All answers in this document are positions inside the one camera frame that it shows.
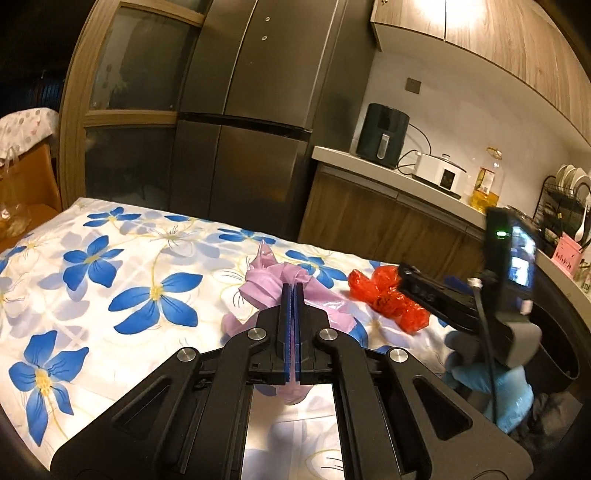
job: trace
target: spoon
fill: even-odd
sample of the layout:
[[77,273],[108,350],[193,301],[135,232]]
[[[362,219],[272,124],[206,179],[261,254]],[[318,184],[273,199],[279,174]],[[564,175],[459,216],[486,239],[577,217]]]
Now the spoon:
[[587,206],[585,205],[585,209],[583,210],[583,223],[581,223],[581,227],[574,235],[574,241],[580,242],[583,239],[583,234],[585,232],[585,216],[587,215]]

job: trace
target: rice cooker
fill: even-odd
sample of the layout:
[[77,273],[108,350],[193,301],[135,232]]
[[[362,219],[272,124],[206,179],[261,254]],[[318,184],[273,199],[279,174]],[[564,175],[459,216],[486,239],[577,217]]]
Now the rice cooker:
[[445,153],[435,157],[417,152],[413,178],[459,200],[466,187],[467,173]]

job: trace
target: pink plastic bag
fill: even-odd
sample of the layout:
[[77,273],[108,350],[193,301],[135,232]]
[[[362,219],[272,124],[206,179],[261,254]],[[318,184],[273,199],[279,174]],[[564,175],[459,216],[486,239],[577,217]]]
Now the pink plastic bag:
[[[301,282],[304,285],[306,304],[324,310],[332,328],[348,333],[356,325],[353,316],[346,313],[349,302],[346,298],[330,291],[305,269],[290,263],[278,263],[264,241],[261,241],[258,253],[250,263],[245,279],[244,285],[238,290],[247,302],[259,310],[279,304],[284,283],[293,285]],[[222,330],[229,336],[237,335],[254,327],[257,316],[258,312],[245,323],[241,323],[232,313],[227,313],[222,319]],[[312,388],[295,381],[293,368],[292,365],[290,382],[275,388],[277,395],[288,405],[301,402]]]

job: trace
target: white countertop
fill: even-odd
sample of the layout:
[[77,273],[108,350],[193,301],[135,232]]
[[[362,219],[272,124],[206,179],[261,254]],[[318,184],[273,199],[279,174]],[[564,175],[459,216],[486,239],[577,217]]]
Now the white countertop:
[[[456,200],[429,185],[414,180],[410,176],[402,175],[390,168],[330,148],[315,147],[312,152],[312,158],[323,164],[339,168],[404,192],[447,213],[451,213],[455,217],[465,220],[479,229],[484,230],[485,228],[486,217],[478,210],[474,210],[461,200]],[[589,329],[591,329],[591,301],[587,295],[541,251],[538,251],[537,265],[570,300],[575,310],[577,310]]]

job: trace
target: lower cabinet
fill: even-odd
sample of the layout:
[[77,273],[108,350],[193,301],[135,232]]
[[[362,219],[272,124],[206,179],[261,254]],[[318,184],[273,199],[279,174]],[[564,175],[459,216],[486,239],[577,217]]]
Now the lower cabinet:
[[466,232],[467,223],[446,224],[435,211],[426,213],[433,207],[418,210],[391,193],[319,169],[298,241],[369,260],[406,262],[438,280],[465,279],[480,270],[482,241]]

